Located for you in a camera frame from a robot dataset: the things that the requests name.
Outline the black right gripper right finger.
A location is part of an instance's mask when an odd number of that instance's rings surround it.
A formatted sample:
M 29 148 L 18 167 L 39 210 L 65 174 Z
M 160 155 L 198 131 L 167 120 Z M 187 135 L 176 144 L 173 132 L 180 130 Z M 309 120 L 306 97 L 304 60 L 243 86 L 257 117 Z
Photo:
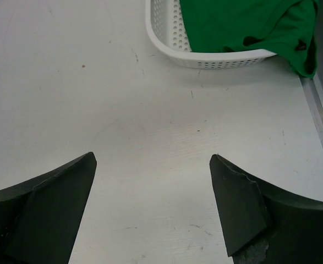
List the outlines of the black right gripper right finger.
M 323 263 L 323 202 L 210 159 L 227 255 L 234 263 Z

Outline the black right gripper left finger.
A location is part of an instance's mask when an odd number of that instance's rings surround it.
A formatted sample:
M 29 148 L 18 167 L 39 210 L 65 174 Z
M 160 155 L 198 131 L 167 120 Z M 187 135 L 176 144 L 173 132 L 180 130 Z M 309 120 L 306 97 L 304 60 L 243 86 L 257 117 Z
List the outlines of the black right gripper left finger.
M 68 263 L 96 167 L 88 152 L 0 190 L 0 263 Z

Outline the green t shirt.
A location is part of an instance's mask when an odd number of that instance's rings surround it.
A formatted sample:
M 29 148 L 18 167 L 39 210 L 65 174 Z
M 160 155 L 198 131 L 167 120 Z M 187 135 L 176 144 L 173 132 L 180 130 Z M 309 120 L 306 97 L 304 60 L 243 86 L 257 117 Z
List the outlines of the green t shirt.
M 198 53 L 267 50 L 312 78 L 319 1 L 181 1 L 190 48 Z

